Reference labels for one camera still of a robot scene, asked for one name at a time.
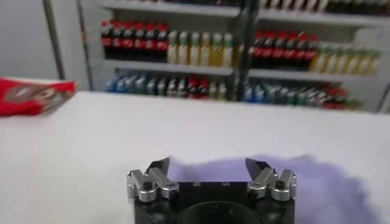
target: red label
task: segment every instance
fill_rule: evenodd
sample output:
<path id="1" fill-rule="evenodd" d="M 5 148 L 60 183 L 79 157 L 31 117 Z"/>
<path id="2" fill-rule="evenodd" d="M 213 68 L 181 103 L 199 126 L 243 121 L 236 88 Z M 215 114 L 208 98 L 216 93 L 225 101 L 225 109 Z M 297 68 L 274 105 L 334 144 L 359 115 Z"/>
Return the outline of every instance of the red label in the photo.
<path id="1" fill-rule="evenodd" d="M 311 60 L 316 56 L 316 54 L 317 54 L 316 51 L 306 51 L 305 59 Z"/>
<path id="2" fill-rule="evenodd" d="M 112 41 L 112 45 L 113 45 L 114 47 L 121 47 L 121 39 L 115 38 L 115 39 Z"/>
<path id="3" fill-rule="evenodd" d="M 135 48 L 145 48 L 145 43 L 146 43 L 145 40 L 137 39 L 137 40 L 135 40 L 134 46 L 135 46 Z"/>
<path id="4" fill-rule="evenodd" d="M 295 53 L 295 50 L 285 50 L 283 57 L 284 58 L 291 58 L 291 57 L 293 57 L 294 53 Z"/>
<path id="5" fill-rule="evenodd" d="M 302 59 L 305 56 L 305 51 L 295 51 L 295 54 L 292 55 L 293 58 Z"/>
<path id="6" fill-rule="evenodd" d="M 112 45 L 111 38 L 103 38 L 102 44 L 103 44 L 103 47 L 110 47 Z"/>
<path id="7" fill-rule="evenodd" d="M 156 41 L 154 40 L 147 40 L 145 43 L 146 49 L 155 49 L 156 48 Z"/>
<path id="8" fill-rule="evenodd" d="M 274 58 L 281 58 L 283 56 L 284 51 L 285 50 L 283 50 L 283 49 L 276 48 L 276 49 L 274 49 L 274 51 L 272 53 L 272 57 L 274 57 Z"/>
<path id="9" fill-rule="evenodd" d="M 264 48 L 261 52 L 262 57 L 270 57 L 272 55 L 272 48 Z"/>
<path id="10" fill-rule="evenodd" d="M 166 51 L 168 49 L 168 43 L 166 41 L 159 41 L 157 42 L 156 48 L 159 51 Z"/>

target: cola bottle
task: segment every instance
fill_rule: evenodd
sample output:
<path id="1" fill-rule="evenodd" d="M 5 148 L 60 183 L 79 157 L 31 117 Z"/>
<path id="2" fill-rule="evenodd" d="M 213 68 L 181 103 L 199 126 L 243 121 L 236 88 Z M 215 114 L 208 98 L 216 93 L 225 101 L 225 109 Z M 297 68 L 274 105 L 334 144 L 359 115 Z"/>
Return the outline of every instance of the cola bottle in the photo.
<path id="1" fill-rule="evenodd" d="M 158 62 L 166 62 L 167 50 L 168 50 L 168 25 L 162 24 L 158 28 L 156 44 L 156 59 Z"/>
<path id="2" fill-rule="evenodd" d="M 111 27 L 107 21 L 102 22 L 101 38 L 105 57 L 112 58 Z"/>
<path id="3" fill-rule="evenodd" d="M 124 23 L 123 38 L 122 38 L 122 50 L 124 53 L 123 58 L 125 60 L 132 60 L 133 59 L 134 38 L 135 38 L 135 31 L 133 28 L 133 23 L 131 23 L 131 22 Z"/>
<path id="4" fill-rule="evenodd" d="M 135 26 L 134 57 L 136 60 L 144 60 L 145 53 L 145 30 L 144 24 L 138 22 Z"/>
<path id="5" fill-rule="evenodd" d="M 123 30 L 121 23 L 117 20 L 112 21 L 112 54 L 115 59 L 122 59 L 123 52 L 121 47 Z"/>
<path id="6" fill-rule="evenodd" d="M 147 61 L 155 61 L 156 59 L 156 31 L 155 27 L 157 25 L 154 23 L 150 23 L 146 26 L 146 33 L 145 33 L 145 52 L 144 56 L 146 57 Z"/>

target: soda bottle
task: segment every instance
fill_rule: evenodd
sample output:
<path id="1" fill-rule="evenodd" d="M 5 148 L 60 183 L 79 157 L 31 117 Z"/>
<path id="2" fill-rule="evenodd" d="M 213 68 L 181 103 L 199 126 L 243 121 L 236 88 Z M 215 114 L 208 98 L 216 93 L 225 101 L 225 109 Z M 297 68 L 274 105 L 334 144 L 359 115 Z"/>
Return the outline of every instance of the soda bottle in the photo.
<path id="1" fill-rule="evenodd" d="M 177 31 L 172 31 L 168 35 L 169 46 L 168 46 L 168 63 L 177 63 Z"/>
<path id="2" fill-rule="evenodd" d="M 107 21 L 102 22 L 101 38 L 105 57 L 107 59 L 112 58 L 111 28 Z"/>
<path id="3" fill-rule="evenodd" d="M 211 48 L 210 55 L 211 66 L 220 67 L 222 65 L 223 51 L 222 35 L 220 33 L 214 33 L 213 47 Z"/>
<path id="4" fill-rule="evenodd" d="M 262 68 L 261 55 L 264 49 L 264 42 L 266 40 L 266 32 L 259 31 L 255 35 L 255 43 L 252 48 L 252 68 Z"/>
<path id="5" fill-rule="evenodd" d="M 296 53 L 298 34 L 290 33 L 286 42 L 285 51 L 283 54 L 283 66 L 286 68 L 291 68 L 293 64 L 293 55 Z"/>
<path id="6" fill-rule="evenodd" d="M 305 56 L 303 57 L 303 65 L 302 69 L 308 71 L 311 62 L 317 55 L 317 49 L 318 49 L 318 37 L 312 36 L 309 39 L 307 50 L 305 52 Z"/>
<path id="7" fill-rule="evenodd" d="M 123 52 L 121 47 L 122 42 L 122 28 L 121 23 L 117 20 L 112 21 L 112 45 L 113 45 L 113 58 L 122 59 Z"/>
<path id="8" fill-rule="evenodd" d="M 188 98 L 198 98 L 198 83 L 196 79 L 188 79 Z"/>
<path id="9" fill-rule="evenodd" d="M 298 38 L 297 47 L 292 55 L 292 62 L 295 69 L 305 70 L 305 54 L 308 47 L 307 35 L 301 34 Z"/>
<path id="10" fill-rule="evenodd" d="M 264 68 L 272 68 L 272 50 L 274 47 L 274 42 L 275 42 L 275 32 L 268 32 L 266 34 L 266 40 L 264 42 L 264 49 L 262 50 L 261 53 L 261 64 L 264 65 Z"/>
<path id="11" fill-rule="evenodd" d="M 275 41 L 275 48 L 272 51 L 272 67 L 278 69 L 283 64 L 283 54 L 285 53 L 285 47 L 287 42 L 287 34 L 285 32 L 280 32 L 277 35 Z"/>
<path id="12" fill-rule="evenodd" d="M 199 84 L 198 88 L 199 92 L 199 98 L 201 99 L 208 99 L 208 80 L 207 79 L 202 79 Z"/>
<path id="13" fill-rule="evenodd" d="M 126 22 L 124 24 L 123 30 L 123 39 L 122 39 L 122 50 L 123 50 L 123 59 L 132 60 L 133 58 L 133 49 L 134 49 L 134 29 L 131 22 Z"/>
<path id="14" fill-rule="evenodd" d="M 145 55 L 145 30 L 143 23 L 137 23 L 135 26 L 134 55 L 137 60 L 144 60 Z"/>
<path id="15" fill-rule="evenodd" d="M 159 62 L 166 62 L 168 50 L 168 25 L 162 24 L 158 28 L 156 57 Z"/>
<path id="16" fill-rule="evenodd" d="M 199 64 L 199 42 L 200 42 L 199 33 L 193 32 L 191 35 L 190 65 Z"/>

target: plastic bottle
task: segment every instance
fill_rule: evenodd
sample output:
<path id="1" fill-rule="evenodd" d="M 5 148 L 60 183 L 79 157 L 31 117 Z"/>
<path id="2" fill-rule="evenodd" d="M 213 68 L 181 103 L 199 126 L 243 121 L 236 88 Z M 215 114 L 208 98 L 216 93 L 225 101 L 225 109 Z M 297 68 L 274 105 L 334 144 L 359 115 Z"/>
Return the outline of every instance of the plastic bottle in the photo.
<path id="1" fill-rule="evenodd" d="M 179 35 L 179 48 L 178 53 L 178 64 L 187 65 L 188 64 L 188 33 L 186 31 L 182 32 Z"/>
<path id="2" fill-rule="evenodd" d="M 209 66 L 210 64 L 210 34 L 203 33 L 202 45 L 200 47 L 200 65 Z"/>
<path id="3" fill-rule="evenodd" d="M 199 65 L 199 42 L 199 33 L 193 32 L 191 35 L 190 65 Z"/>
<path id="4" fill-rule="evenodd" d="M 211 48 L 210 65 L 219 67 L 222 65 L 222 35 L 220 33 L 214 33 L 213 35 L 213 47 Z"/>
<path id="5" fill-rule="evenodd" d="M 224 37 L 224 56 L 222 60 L 222 66 L 229 68 L 232 67 L 233 60 L 233 36 L 229 33 Z"/>
<path id="6" fill-rule="evenodd" d="M 177 31 L 171 31 L 168 35 L 168 63 L 177 63 Z"/>

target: refrigerator shelf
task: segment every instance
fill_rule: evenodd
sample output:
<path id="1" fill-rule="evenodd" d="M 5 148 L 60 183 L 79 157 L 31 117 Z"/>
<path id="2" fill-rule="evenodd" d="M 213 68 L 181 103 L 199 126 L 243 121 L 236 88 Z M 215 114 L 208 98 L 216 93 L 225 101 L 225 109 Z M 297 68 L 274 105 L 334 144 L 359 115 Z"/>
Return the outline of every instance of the refrigerator shelf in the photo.
<path id="1" fill-rule="evenodd" d="M 267 78 L 267 79 L 290 79 L 302 81 L 324 81 L 324 82 L 351 82 L 358 80 L 369 80 L 372 76 L 362 75 L 341 75 L 341 74 L 321 74 L 305 71 L 285 71 L 285 70 L 267 70 L 250 69 L 248 77 Z"/>
<path id="2" fill-rule="evenodd" d="M 232 18 L 238 16 L 240 13 L 239 7 L 179 4 L 171 2 L 102 0 L 101 7 L 106 9 L 124 9 L 142 12 L 181 13 Z"/>
<path id="3" fill-rule="evenodd" d="M 126 68 L 134 70 L 178 72 L 216 76 L 229 76 L 233 73 L 233 68 L 203 67 L 194 65 L 173 65 L 157 62 L 104 60 L 103 63 L 104 66 L 109 68 Z"/>
<path id="4" fill-rule="evenodd" d="M 285 10 L 260 10 L 257 16 L 257 21 L 259 20 L 357 27 L 390 26 L 390 18 L 386 16 L 346 15 L 295 11 L 290 12 Z"/>

